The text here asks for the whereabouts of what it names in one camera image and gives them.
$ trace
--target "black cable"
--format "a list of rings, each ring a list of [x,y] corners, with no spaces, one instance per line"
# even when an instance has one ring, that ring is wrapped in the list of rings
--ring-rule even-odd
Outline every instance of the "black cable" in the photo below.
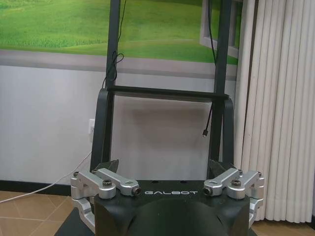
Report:
[[[213,45],[212,30],[211,30],[211,10],[212,10],[212,0],[208,0],[208,25],[209,25],[210,42],[211,42],[213,60],[215,64],[217,64],[217,57],[216,57],[215,47]]]
[[[209,24],[209,34],[210,34],[210,41],[211,41],[211,48],[212,48],[212,54],[213,54],[213,60],[215,62],[215,65],[217,65],[217,58],[216,58],[216,52],[215,52],[215,48],[213,46],[213,38],[212,38],[212,30],[211,30],[211,9],[212,9],[212,0],[208,0],[208,24]],[[211,103],[211,107],[210,107],[210,111],[209,111],[209,115],[208,115],[208,121],[207,121],[207,125],[206,128],[203,130],[202,132],[202,136],[206,137],[209,133],[208,128],[209,128],[209,122],[210,122],[210,117],[212,114],[212,103]]]
[[[126,2],[127,2],[127,0],[125,0],[125,2],[124,2],[123,15],[122,15],[122,19],[121,19],[121,21],[120,21],[120,26],[119,26],[118,42],[119,42],[119,40],[120,40],[120,37],[122,36],[122,28],[123,28],[123,22],[124,22],[124,17],[125,17]],[[119,61],[117,61],[117,57],[119,57],[119,56],[122,56],[122,58],[121,58]],[[118,54],[117,54],[116,51],[113,52],[112,57],[113,57],[113,60],[112,60],[112,62],[111,62],[111,64],[110,64],[109,68],[106,70],[106,75],[105,75],[105,78],[104,78],[103,83],[102,83],[102,88],[104,88],[105,80],[108,79],[108,78],[107,78],[107,75],[109,74],[109,72],[110,72],[112,69],[115,70],[115,75],[114,75],[114,79],[112,79],[111,81],[115,81],[115,80],[117,79],[117,64],[118,64],[119,62],[121,62],[121,61],[125,58],[125,56],[124,56],[123,53],[118,53]]]
[[[210,107],[210,112],[209,112],[209,116],[208,116],[208,121],[207,121],[207,125],[206,125],[206,128],[203,130],[202,132],[202,136],[203,137],[206,137],[208,135],[208,128],[209,128],[209,122],[210,122],[210,117],[211,117],[211,114],[212,114],[212,104],[211,104],[211,107]]]
[[[123,22],[124,22],[124,17],[125,17],[126,1],[127,0],[125,0],[125,2],[124,2],[123,15],[122,15],[122,20],[120,22],[120,30],[119,30],[118,42],[120,40],[120,36],[122,36],[122,28],[123,28]]]

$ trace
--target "tile floor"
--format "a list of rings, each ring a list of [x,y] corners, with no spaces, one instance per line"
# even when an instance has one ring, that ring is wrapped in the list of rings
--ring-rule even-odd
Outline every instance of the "tile floor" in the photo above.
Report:
[[[0,191],[0,201],[22,193]],[[53,236],[72,211],[70,197],[34,194],[0,204],[0,236]]]
[[[0,201],[22,193],[0,191]],[[70,197],[34,194],[0,204],[0,236],[53,236],[72,211]],[[259,221],[258,236],[315,236],[306,224]]]

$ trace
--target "white wall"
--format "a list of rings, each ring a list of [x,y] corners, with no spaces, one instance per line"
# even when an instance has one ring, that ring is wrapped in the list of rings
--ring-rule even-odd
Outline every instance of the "white wall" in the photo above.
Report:
[[[0,66],[0,179],[54,182],[90,151],[103,72]],[[213,80],[120,74],[118,85],[211,91]],[[226,81],[234,99],[235,81]],[[133,178],[203,179],[202,103],[117,97],[112,159]]]

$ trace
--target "cable plug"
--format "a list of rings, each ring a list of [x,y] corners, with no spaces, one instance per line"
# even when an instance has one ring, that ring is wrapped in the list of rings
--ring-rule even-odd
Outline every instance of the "cable plug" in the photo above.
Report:
[[[202,132],[202,136],[203,136],[204,138],[207,137],[208,132],[209,132],[208,130],[204,129],[203,132]]]

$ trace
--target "wall mural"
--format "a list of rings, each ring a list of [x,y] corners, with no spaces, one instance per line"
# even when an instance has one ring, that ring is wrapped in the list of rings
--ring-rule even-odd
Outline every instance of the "wall mural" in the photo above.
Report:
[[[110,0],[0,0],[0,49],[106,55],[109,7]],[[205,10],[202,0],[127,0],[119,52],[130,58],[214,62],[205,40]],[[214,0],[214,39],[219,11],[220,0]],[[242,3],[233,2],[232,11],[230,46],[237,49]],[[228,63],[237,61],[237,54],[229,53]]]

